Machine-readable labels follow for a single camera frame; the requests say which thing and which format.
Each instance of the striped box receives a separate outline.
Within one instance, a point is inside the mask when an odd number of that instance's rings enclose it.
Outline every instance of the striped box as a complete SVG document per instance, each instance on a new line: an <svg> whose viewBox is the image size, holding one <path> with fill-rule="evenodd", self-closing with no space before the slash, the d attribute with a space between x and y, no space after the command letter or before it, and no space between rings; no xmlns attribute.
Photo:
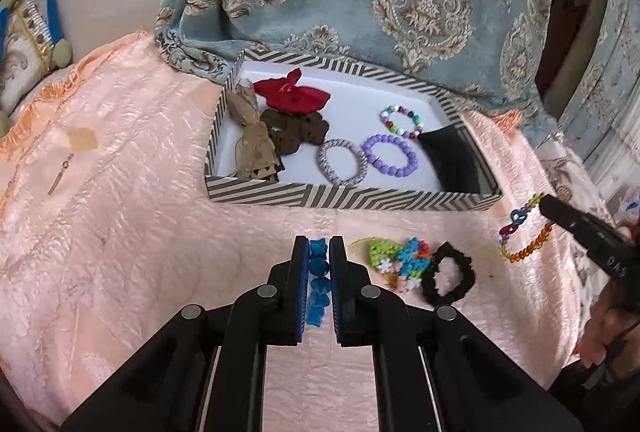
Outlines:
<svg viewBox="0 0 640 432"><path fill-rule="evenodd" d="M245 60L291 64L337 71L348 75L372 78L398 87L434 96L440 103L460 136L470 145L476 156L482 194L460 192L425 192L422 190L397 190L389 188L336 187L299 183L273 183L255 179L220 177L210 173L216 158L220 127L226 111L226 92L233 91L238 74ZM485 210L502 197L502 191L455 108L446 94L437 86L381 69L364 62L347 59L330 59L277 51L247 50L236 61L229 74L225 89L220 95L213 127L207 146L204 177L209 199L219 203L244 203L253 205L306 206L309 208L341 208L363 210Z"/></svg>

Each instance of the wrapped item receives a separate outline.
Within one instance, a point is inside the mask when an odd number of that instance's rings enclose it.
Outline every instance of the wrapped item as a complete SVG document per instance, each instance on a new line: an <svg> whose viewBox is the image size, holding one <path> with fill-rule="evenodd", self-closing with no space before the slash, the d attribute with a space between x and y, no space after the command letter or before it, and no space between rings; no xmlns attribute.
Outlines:
<svg viewBox="0 0 640 432"><path fill-rule="evenodd" d="M229 113L244 126L236 143L236 171L243 179L269 179L278 172L278 156L269 130L260 121L254 85L248 80L238 84L236 92L227 94Z"/></svg>

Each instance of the human hand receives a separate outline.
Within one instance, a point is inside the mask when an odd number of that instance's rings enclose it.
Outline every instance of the human hand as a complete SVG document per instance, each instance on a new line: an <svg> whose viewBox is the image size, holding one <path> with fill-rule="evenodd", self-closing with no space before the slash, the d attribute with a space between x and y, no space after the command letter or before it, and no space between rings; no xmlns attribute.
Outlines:
<svg viewBox="0 0 640 432"><path fill-rule="evenodd" d="M585 325L579 345L580 360L585 367L601 364L607 355L606 347L640 319L640 315L612 307L616 289L610 281L591 309L591 319ZM617 378L640 367L640 326L624 340L623 351L611 364Z"/></svg>

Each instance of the pink satin fabric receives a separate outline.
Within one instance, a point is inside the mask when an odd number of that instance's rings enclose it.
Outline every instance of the pink satin fabric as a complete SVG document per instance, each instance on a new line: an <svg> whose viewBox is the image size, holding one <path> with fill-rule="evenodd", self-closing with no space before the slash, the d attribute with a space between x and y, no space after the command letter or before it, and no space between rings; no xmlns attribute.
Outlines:
<svg viewBox="0 0 640 432"><path fill-rule="evenodd" d="M298 234L449 240L474 260L478 281L456 306L482 332L545 386L570 357L580 307L568 237L554 230L518 264L498 255L509 211L552 191L519 133L464 117L505 192L487 212L216 204L203 163L220 87L171 69L149 34L96 55L106 57L39 125L6 205L0 358L28 406L62 421L182 306L228 304L263 283ZM79 127L95 132L98 148L76 155L48 196L69 151L66 130ZM526 246L542 224L534 214L510 248ZM359 246L350 255L364 261ZM455 282L443 269L438 284ZM416 293L404 298L426 306ZM302 346L270 348L264 405L265 431L376 430L370 351L341 349L329 312Z"/></svg>

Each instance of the black hair tie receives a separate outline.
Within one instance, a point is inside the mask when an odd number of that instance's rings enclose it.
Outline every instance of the black hair tie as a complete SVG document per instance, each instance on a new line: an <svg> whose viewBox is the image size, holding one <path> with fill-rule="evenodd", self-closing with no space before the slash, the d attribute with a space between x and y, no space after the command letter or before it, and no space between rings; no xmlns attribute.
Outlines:
<svg viewBox="0 0 640 432"><path fill-rule="evenodd" d="M436 290L435 275L440 271L440 263L446 257L450 257L456 262L462 274L462 280L446 295L440 296ZM471 268L471 258L456 250L449 242L445 242L436 250L430 265L422 272L422 294L433 307L449 305L464 298L475 283L476 274Z"/></svg>

